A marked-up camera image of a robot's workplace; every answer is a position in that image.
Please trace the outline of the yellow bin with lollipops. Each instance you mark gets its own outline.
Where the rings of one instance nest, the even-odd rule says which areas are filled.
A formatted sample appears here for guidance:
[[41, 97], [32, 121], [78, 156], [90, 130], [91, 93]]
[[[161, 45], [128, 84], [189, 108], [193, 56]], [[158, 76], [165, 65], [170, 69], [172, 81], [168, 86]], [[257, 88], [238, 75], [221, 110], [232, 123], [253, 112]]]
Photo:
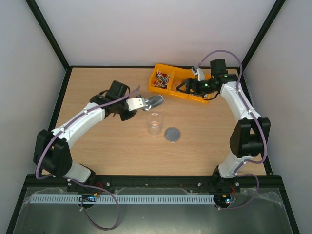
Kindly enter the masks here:
[[160, 94], [168, 94], [174, 73], [175, 67], [159, 63], [156, 64], [149, 79], [148, 90]]

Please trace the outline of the metal scoop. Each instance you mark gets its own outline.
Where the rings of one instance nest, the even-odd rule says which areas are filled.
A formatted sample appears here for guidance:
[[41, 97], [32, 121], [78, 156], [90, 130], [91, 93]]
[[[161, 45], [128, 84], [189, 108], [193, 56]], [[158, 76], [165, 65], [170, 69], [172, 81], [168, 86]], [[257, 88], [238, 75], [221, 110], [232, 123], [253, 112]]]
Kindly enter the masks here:
[[162, 95], [154, 95], [149, 98], [143, 98], [142, 100], [144, 103], [144, 107], [142, 107], [141, 109], [147, 112], [162, 105], [164, 102], [164, 97]]

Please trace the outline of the yellow bin with colourful candies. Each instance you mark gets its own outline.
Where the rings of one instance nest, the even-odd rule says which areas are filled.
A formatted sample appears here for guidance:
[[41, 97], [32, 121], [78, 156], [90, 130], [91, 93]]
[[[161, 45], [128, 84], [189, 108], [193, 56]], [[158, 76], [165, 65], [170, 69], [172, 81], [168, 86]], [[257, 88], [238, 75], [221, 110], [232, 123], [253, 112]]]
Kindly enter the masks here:
[[[193, 75], [189, 79], [197, 79], [197, 77], [195, 77]], [[211, 79], [211, 75], [205, 74], [205, 79]], [[188, 93], [188, 100], [193, 100], [193, 101], [207, 103], [210, 98], [211, 98], [211, 94], [205, 94], [203, 96], [198, 96], [198, 95], [194, 95], [194, 94]]]

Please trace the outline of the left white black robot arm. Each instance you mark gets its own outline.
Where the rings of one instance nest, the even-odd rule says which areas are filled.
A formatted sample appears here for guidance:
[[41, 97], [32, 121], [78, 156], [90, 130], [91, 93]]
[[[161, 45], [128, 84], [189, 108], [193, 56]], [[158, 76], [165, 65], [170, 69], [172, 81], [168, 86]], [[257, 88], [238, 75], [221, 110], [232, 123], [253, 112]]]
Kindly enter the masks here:
[[139, 88], [131, 91], [129, 86], [115, 80], [108, 90], [91, 97], [86, 106], [65, 124], [50, 131], [41, 130], [34, 152], [36, 179], [57, 177], [85, 183], [93, 171], [74, 162], [71, 148], [90, 128], [109, 115], [120, 115], [123, 121], [134, 116], [143, 104], [130, 107], [128, 102], [133, 101], [132, 95], [138, 92]]

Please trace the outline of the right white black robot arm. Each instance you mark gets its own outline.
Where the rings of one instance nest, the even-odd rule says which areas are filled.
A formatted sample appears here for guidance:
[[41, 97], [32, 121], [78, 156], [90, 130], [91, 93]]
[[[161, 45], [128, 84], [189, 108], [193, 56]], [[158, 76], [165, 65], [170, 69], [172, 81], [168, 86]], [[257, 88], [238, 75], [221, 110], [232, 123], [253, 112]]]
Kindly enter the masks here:
[[240, 77], [228, 72], [224, 59], [212, 60], [210, 68], [210, 79], [205, 79], [199, 67], [192, 68], [194, 78], [184, 80], [176, 90], [203, 100], [208, 100], [208, 94], [221, 95], [234, 115], [236, 126], [229, 141], [230, 153], [213, 173], [213, 187], [223, 191], [229, 186], [229, 179], [238, 176], [243, 165], [261, 164], [266, 160], [271, 122], [254, 109], [242, 90]]

